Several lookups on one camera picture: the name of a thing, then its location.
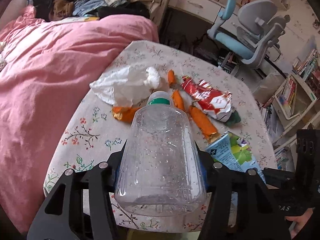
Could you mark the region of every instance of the chair armrest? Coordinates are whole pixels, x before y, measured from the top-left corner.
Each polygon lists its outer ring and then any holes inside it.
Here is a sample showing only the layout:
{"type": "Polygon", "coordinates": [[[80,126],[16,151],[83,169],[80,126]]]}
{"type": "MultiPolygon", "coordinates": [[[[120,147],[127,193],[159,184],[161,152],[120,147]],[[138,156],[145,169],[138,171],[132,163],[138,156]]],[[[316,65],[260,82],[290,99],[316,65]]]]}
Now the chair armrest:
{"type": "Polygon", "coordinates": [[[236,8],[236,0],[228,0],[226,8],[220,10],[218,17],[214,22],[214,25],[211,27],[210,30],[207,31],[207,34],[211,39],[215,38],[218,28],[222,24],[224,24],[226,20],[230,19],[233,12],[235,11],[235,8],[236,8]]]}

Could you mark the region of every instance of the pile of clothes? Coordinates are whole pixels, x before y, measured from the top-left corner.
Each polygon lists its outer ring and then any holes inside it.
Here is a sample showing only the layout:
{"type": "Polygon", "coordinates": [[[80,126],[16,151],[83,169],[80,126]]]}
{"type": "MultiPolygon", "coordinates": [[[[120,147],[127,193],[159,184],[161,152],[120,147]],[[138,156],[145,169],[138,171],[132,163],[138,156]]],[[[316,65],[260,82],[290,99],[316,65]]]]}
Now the pile of clothes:
{"type": "Polygon", "coordinates": [[[135,14],[150,18],[160,0],[34,0],[36,18],[58,21],[72,16],[104,18],[112,14],[135,14]]]}

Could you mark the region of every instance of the office chair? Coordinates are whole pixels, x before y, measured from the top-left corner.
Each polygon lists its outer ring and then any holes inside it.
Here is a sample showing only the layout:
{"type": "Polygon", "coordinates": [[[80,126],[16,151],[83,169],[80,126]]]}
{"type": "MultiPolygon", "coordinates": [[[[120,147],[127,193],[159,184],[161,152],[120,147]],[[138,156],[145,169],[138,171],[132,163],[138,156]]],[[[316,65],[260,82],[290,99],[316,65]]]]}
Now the office chair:
{"type": "MultiPolygon", "coordinates": [[[[226,8],[220,11],[215,24],[207,31],[208,36],[219,41],[241,62],[252,69],[257,69],[265,58],[268,48],[280,48],[279,37],[285,34],[287,18],[273,16],[277,12],[276,5],[270,0],[257,0],[241,7],[238,13],[239,22],[247,29],[238,26],[237,38],[220,32],[219,27],[232,16],[236,8],[236,0],[228,0],[226,8]]],[[[272,64],[284,77],[282,71],[272,64]]]]}

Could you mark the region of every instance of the human hand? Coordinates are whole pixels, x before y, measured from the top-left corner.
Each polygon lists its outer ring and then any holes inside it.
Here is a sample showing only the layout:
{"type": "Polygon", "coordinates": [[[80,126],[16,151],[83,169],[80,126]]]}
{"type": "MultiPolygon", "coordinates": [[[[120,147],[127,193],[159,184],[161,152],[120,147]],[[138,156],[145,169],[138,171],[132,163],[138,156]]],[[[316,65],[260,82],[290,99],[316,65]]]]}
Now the human hand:
{"type": "Polygon", "coordinates": [[[299,233],[299,231],[308,222],[312,214],[313,214],[312,208],[308,208],[307,211],[300,217],[285,217],[285,219],[289,221],[296,222],[296,225],[294,226],[293,230],[290,232],[291,238],[294,238],[299,233]]]}

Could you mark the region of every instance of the brown clothing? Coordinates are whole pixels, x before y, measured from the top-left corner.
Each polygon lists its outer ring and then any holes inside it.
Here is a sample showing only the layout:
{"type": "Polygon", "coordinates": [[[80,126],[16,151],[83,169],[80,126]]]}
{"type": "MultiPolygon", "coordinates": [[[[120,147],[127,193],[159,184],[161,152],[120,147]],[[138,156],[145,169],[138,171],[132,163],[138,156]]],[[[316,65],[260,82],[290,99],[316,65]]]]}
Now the brown clothing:
{"type": "Polygon", "coordinates": [[[54,0],[53,10],[49,14],[50,21],[59,21],[72,16],[74,4],[66,0],[54,0]]]}

